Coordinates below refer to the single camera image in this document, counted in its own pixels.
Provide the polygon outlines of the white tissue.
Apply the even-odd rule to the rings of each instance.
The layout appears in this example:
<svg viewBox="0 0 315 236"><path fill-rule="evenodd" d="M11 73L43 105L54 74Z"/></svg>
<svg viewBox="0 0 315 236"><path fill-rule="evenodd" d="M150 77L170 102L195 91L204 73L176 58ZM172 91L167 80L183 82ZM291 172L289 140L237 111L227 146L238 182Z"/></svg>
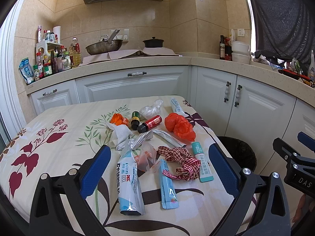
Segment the white tissue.
<svg viewBox="0 0 315 236"><path fill-rule="evenodd" d="M123 143L133 133L130 131L129 127L125 124L115 125L112 123L106 123L107 127L112 130L112 136L109 139L108 146L111 148L116 148L119 144Z"/></svg>

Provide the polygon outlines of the orange plastic bag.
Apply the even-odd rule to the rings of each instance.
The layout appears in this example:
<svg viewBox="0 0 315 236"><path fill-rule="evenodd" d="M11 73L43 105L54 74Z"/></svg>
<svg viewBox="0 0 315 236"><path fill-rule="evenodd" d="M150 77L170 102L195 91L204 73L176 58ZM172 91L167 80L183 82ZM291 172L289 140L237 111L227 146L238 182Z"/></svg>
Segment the orange plastic bag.
<svg viewBox="0 0 315 236"><path fill-rule="evenodd" d="M164 125L169 132L173 132L182 140L194 142L196 139L192 124L182 115L170 113L165 118Z"/></svg>

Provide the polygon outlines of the yellow cooking oil bottle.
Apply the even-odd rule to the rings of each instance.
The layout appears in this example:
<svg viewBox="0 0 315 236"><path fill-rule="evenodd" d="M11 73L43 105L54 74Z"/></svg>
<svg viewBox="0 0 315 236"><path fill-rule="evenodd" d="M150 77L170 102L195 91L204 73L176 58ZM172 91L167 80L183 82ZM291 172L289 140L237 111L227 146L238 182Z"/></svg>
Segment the yellow cooking oil bottle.
<svg viewBox="0 0 315 236"><path fill-rule="evenodd" d="M73 37L72 43L69 47L69 55L71 68L76 68L81 64L80 45L76 37Z"/></svg>

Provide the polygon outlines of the red black tool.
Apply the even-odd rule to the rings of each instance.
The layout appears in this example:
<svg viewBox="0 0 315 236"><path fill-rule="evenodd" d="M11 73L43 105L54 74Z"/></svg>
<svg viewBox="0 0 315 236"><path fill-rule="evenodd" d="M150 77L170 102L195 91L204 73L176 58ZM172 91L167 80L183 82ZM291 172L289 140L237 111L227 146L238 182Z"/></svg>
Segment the red black tool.
<svg viewBox="0 0 315 236"><path fill-rule="evenodd" d="M280 74L283 74L283 75L288 76L290 78L293 78L295 80L302 79L302 80L305 80L307 82L311 82L310 78L308 78L307 76L298 74L298 73L293 72L293 71L288 70L288 69L279 69L278 72Z"/></svg>

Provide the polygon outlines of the green yellow small bottle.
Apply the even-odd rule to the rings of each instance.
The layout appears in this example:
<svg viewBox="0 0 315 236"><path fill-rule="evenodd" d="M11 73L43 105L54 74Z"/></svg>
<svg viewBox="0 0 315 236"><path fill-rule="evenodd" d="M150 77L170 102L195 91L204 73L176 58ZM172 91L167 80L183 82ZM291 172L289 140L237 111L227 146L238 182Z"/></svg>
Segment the green yellow small bottle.
<svg viewBox="0 0 315 236"><path fill-rule="evenodd" d="M136 131L140 125L140 113L138 111L132 113L130 125L133 131Z"/></svg>

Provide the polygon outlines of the floral tablecloth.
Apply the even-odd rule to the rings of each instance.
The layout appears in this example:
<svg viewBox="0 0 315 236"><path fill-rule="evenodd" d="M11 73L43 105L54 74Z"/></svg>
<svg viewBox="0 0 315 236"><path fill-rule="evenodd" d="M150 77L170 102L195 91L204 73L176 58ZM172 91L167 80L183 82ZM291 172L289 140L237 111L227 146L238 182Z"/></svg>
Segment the floral tablecloth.
<svg viewBox="0 0 315 236"><path fill-rule="evenodd" d="M13 208L21 231L29 232L32 199L43 173L60 176L79 169L102 145L108 145L109 163L98 187L86 200L110 235L210 235L233 201L217 176L205 183L197 179L175 181L179 207L166 210L161 205L158 173L140 172L145 214L120 213L116 186L120 152L107 124L115 113L129 118L155 100L150 96L51 108L22 129L1 154L4 205Z"/></svg>

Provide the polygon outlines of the pink stove cover cloth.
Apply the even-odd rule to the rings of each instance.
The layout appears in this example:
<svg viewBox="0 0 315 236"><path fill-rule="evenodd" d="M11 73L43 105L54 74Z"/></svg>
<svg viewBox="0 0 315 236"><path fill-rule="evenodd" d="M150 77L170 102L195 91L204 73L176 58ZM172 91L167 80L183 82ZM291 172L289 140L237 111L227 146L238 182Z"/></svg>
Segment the pink stove cover cloth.
<svg viewBox="0 0 315 236"><path fill-rule="evenodd" d="M90 55L83 58L81 65L89 65L92 63L119 60L132 56L178 56L172 49L165 47L143 48L142 50L118 50L106 52L102 54Z"/></svg>

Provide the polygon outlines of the red small bottle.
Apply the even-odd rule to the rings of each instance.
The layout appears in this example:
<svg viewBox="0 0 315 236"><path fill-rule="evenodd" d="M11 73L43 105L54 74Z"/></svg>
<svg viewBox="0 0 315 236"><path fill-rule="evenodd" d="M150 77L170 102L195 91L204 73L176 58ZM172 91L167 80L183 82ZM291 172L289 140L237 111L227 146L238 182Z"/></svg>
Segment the red small bottle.
<svg viewBox="0 0 315 236"><path fill-rule="evenodd" d="M137 127L138 133L145 133L157 125L162 123L162 117L160 115L156 115L155 117L145 121Z"/></svg>

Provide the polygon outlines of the silver sachet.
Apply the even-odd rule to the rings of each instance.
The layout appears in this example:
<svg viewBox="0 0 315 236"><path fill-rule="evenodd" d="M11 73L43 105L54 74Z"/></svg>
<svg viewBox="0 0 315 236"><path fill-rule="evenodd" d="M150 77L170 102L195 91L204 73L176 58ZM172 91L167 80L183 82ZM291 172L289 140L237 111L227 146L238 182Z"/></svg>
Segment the silver sachet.
<svg viewBox="0 0 315 236"><path fill-rule="evenodd" d="M166 140L168 143L173 145L174 147L184 148L186 147L186 144L181 142L180 140L177 140L177 138L173 137L169 133L160 130L160 129L154 129L153 133L157 134L158 136L162 137L164 140Z"/></svg>

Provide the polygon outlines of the steel wok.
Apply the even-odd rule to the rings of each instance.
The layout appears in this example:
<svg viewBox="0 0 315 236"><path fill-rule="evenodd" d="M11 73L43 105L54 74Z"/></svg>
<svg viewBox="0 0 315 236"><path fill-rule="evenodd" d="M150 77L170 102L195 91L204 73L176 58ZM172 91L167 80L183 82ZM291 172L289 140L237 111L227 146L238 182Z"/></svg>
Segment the steel wok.
<svg viewBox="0 0 315 236"><path fill-rule="evenodd" d="M103 54L113 51L118 51L121 46L123 40L115 39L117 34L120 32L120 29L115 29L110 36L104 35L100 36L98 42L87 46L85 49L90 55Z"/></svg>

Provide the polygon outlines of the red checkered ribbon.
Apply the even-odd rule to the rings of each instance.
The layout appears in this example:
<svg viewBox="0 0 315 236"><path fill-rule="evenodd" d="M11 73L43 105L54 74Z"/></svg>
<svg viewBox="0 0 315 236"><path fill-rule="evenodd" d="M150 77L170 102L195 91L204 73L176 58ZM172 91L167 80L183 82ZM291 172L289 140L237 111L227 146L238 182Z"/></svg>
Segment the red checkered ribbon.
<svg viewBox="0 0 315 236"><path fill-rule="evenodd" d="M169 162L177 162L180 166L176 168L176 175L167 169L162 169L162 174L172 180L191 181L199 177L201 161L192 156L185 148L158 147L157 152Z"/></svg>

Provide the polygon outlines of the dark window curtain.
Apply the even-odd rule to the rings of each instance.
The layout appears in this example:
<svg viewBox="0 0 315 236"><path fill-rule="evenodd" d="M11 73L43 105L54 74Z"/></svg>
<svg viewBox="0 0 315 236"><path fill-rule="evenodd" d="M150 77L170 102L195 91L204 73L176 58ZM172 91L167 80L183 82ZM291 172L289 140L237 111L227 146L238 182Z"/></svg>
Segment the dark window curtain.
<svg viewBox="0 0 315 236"><path fill-rule="evenodd" d="M307 72L314 54L314 0L250 0L255 57L297 59Z"/></svg>

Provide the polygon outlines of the blue white snack bag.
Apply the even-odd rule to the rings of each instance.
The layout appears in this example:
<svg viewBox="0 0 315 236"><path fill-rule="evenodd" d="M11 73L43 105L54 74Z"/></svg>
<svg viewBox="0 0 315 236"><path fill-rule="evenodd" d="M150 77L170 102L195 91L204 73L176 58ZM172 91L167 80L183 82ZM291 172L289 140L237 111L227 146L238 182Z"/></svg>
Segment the blue white snack bag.
<svg viewBox="0 0 315 236"><path fill-rule="evenodd" d="M34 73L28 58L21 60L19 64L19 70L27 85L34 82Z"/></svg>

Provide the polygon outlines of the black trash bin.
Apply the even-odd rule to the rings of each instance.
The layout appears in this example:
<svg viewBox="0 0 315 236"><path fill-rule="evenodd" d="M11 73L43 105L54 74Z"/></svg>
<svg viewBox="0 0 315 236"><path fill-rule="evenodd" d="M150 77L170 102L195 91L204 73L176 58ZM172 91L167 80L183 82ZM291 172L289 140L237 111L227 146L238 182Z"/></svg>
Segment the black trash bin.
<svg viewBox="0 0 315 236"><path fill-rule="evenodd" d="M254 172L257 166L256 155L246 142L227 136L219 136L218 139L241 168L249 168Z"/></svg>

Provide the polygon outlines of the light blue sachet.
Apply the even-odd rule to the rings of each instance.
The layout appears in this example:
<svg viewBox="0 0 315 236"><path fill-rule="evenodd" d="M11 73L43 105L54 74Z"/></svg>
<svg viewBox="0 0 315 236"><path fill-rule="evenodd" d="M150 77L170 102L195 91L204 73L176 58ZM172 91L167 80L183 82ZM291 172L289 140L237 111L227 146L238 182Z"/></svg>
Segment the light blue sachet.
<svg viewBox="0 0 315 236"><path fill-rule="evenodd" d="M179 207L179 202L173 187L172 179L166 174L169 172L167 162L164 159L160 160L159 167L161 202L163 209L175 209Z"/></svg>

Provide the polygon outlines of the black clay pot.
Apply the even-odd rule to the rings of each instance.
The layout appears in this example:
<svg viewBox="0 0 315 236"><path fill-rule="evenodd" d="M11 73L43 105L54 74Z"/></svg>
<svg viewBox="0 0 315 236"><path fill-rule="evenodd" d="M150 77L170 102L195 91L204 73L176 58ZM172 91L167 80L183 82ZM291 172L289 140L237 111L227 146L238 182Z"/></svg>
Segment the black clay pot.
<svg viewBox="0 0 315 236"><path fill-rule="evenodd" d="M146 48L158 48L163 47L164 40L152 37L149 40L144 40L143 43L145 44Z"/></svg>

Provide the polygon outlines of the dark olive oil bottle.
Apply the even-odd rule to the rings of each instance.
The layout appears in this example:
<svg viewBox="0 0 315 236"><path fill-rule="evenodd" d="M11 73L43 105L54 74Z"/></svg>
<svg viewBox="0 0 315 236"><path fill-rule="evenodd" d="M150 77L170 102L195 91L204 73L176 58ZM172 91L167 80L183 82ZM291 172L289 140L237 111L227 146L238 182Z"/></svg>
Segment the dark olive oil bottle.
<svg viewBox="0 0 315 236"><path fill-rule="evenodd" d="M225 40L223 35L220 36L220 59L225 59Z"/></svg>

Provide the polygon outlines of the small orange wrapper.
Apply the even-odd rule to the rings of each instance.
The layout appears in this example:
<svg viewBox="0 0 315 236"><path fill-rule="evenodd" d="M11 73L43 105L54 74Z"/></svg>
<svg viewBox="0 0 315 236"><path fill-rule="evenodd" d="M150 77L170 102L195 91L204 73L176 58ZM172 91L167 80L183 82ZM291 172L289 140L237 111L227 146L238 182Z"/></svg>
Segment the small orange wrapper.
<svg viewBox="0 0 315 236"><path fill-rule="evenodd" d="M112 118L110 119L110 123L114 124L116 126L119 125L129 125L129 120L128 118L123 117L120 113L115 113L113 114Z"/></svg>

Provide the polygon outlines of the clear plastic bag red print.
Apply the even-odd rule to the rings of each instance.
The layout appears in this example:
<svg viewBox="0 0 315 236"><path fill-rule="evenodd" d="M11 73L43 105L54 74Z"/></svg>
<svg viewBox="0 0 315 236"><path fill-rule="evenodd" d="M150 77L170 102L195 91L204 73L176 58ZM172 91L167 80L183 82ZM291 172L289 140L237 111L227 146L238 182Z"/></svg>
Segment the clear plastic bag red print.
<svg viewBox="0 0 315 236"><path fill-rule="evenodd" d="M142 172L157 173L160 168L157 154L157 150L150 143L144 142L137 161L138 169Z"/></svg>

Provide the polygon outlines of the stacked white bowls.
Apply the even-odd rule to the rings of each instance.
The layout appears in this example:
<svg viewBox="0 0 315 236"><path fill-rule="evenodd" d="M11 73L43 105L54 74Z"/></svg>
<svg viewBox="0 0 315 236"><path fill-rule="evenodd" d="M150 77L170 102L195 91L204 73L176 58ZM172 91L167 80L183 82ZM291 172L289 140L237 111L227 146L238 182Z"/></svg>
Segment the stacked white bowls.
<svg viewBox="0 0 315 236"><path fill-rule="evenodd" d="M231 43L232 61L249 64L251 60L250 46L241 41Z"/></svg>

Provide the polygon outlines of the large white blue tube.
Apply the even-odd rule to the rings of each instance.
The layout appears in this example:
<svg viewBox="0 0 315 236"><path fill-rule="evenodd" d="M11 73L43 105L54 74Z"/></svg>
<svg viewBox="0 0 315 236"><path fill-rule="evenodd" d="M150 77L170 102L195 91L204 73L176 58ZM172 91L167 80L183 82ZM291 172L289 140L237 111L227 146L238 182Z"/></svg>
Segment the large white blue tube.
<svg viewBox="0 0 315 236"><path fill-rule="evenodd" d="M128 216L144 215L145 207L138 178L138 167L128 141L116 165L116 176L120 213Z"/></svg>

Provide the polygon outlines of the white spice rack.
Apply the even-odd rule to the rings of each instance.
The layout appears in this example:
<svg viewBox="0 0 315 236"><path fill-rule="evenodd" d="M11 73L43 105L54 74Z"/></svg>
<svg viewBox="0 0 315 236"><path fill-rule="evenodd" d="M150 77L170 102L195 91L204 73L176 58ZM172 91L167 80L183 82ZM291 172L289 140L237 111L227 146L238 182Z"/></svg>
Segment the white spice rack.
<svg viewBox="0 0 315 236"><path fill-rule="evenodd" d="M56 42L52 41L40 41L36 44L36 53L41 52L43 59L46 61L46 59L50 60L51 51L55 48L61 49L61 44L58 44Z"/></svg>

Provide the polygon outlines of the paper towel roll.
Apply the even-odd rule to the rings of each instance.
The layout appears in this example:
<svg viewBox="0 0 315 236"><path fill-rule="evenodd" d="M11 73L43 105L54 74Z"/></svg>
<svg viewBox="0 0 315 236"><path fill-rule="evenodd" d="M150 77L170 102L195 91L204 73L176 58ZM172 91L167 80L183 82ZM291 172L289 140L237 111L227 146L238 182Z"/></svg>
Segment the paper towel roll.
<svg viewBox="0 0 315 236"><path fill-rule="evenodd" d="M61 42L61 27L55 26L53 27L53 32L55 33L56 42L60 44Z"/></svg>

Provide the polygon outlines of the silver foil wrapper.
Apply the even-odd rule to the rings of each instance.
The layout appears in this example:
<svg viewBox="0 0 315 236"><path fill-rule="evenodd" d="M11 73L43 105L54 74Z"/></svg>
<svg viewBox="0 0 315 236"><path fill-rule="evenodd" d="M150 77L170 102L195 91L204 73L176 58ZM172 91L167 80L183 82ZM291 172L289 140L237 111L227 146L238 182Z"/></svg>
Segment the silver foil wrapper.
<svg viewBox="0 0 315 236"><path fill-rule="evenodd" d="M136 150L145 141L150 140L152 138L153 138L153 132L152 131L141 133L135 138L127 139L124 142L118 144L116 147L116 150L122 151L126 146L128 146L130 148L130 150Z"/></svg>

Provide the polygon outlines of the white toothpaste tube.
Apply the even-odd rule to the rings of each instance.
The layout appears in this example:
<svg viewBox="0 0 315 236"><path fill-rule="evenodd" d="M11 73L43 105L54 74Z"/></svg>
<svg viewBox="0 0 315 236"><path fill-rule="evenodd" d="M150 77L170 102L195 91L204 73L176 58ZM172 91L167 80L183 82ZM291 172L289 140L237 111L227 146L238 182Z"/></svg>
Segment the white toothpaste tube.
<svg viewBox="0 0 315 236"><path fill-rule="evenodd" d="M184 112L184 110L181 108L181 105L175 98L170 99L170 104L174 113L183 117L187 117L187 114Z"/></svg>

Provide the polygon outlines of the teal white tube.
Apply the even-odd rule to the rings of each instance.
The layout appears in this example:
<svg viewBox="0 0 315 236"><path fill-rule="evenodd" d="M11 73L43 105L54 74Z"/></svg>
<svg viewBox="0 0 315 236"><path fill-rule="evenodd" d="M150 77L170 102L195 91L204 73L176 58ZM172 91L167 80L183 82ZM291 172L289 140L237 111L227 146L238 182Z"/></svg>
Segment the teal white tube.
<svg viewBox="0 0 315 236"><path fill-rule="evenodd" d="M212 172L210 170L209 164L206 159L206 155L203 152L201 144L199 142L192 143L192 150L196 159L201 162L200 171L199 171L199 179L200 182L210 182L214 180Z"/></svg>

